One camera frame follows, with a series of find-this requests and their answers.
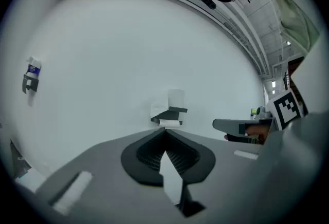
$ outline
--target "white wall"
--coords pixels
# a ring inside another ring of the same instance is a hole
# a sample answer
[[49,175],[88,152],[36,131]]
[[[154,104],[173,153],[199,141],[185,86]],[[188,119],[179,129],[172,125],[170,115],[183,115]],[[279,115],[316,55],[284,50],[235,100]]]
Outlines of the white wall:
[[27,43],[34,35],[40,22],[49,13],[49,11],[60,0],[13,0],[8,8],[0,30],[0,120],[11,130],[10,136],[16,147],[23,156],[31,159],[30,163],[36,163],[36,156],[31,155],[33,150],[38,149],[37,143],[29,142],[27,146],[22,146],[21,138],[24,137],[24,129],[17,131],[20,127],[17,125],[17,112],[26,116],[27,122],[29,108],[25,105],[15,103],[17,100],[24,99],[25,95],[18,87],[18,83],[23,81],[23,74],[27,70],[25,52]]
[[[42,61],[31,106],[25,59]],[[204,17],[168,0],[64,0],[24,50],[5,53],[1,106],[23,155],[44,175],[99,142],[155,128],[150,104],[185,90],[182,130],[224,139],[216,118],[247,119],[263,104],[249,60]]]

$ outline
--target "toilet paper roll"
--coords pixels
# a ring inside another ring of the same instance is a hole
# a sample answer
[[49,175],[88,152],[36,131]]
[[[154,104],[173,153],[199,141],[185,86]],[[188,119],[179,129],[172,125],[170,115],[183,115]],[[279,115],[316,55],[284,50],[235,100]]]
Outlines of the toilet paper roll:
[[184,91],[179,89],[168,90],[169,106],[184,108]]
[[177,120],[163,120],[163,119],[160,119],[159,127],[179,128],[180,123]]

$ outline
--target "white paper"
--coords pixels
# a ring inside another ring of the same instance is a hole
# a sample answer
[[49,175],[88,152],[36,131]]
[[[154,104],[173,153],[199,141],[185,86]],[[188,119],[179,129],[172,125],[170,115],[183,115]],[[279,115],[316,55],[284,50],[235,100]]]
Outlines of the white paper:
[[34,56],[30,56],[27,62],[36,68],[41,68],[41,61],[38,61]]
[[177,120],[163,120],[163,119],[160,119],[159,127],[179,128],[180,123]]
[[183,180],[166,152],[161,158],[160,174],[163,175],[163,191],[174,205],[179,204]]

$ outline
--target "wall-mounted holder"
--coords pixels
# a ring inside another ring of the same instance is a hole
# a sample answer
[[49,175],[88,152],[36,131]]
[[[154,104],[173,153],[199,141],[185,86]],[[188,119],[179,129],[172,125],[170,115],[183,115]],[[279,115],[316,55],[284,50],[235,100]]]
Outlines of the wall-mounted holder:
[[179,120],[179,113],[187,113],[183,90],[171,89],[168,94],[151,104],[151,122],[160,127],[180,127],[183,121]]
[[32,77],[29,77],[27,76],[26,74],[24,75],[24,78],[23,78],[23,83],[22,83],[22,90],[23,90],[23,93],[26,94],[26,90],[33,90],[33,91],[36,91],[37,88],[38,88],[38,84],[39,84],[39,80],[38,79],[35,79],[35,78],[32,78]]
[[23,75],[22,91],[26,94],[26,90],[36,92],[39,84],[38,76],[41,68],[41,61],[36,60],[33,56],[28,58],[29,66]]
[[160,119],[162,120],[179,120],[179,113],[187,113],[187,109],[185,108],[177,108],[177,107],[169,107],[168,111],[164,111],[159,115],[152,117],[151,122],[160,123]]

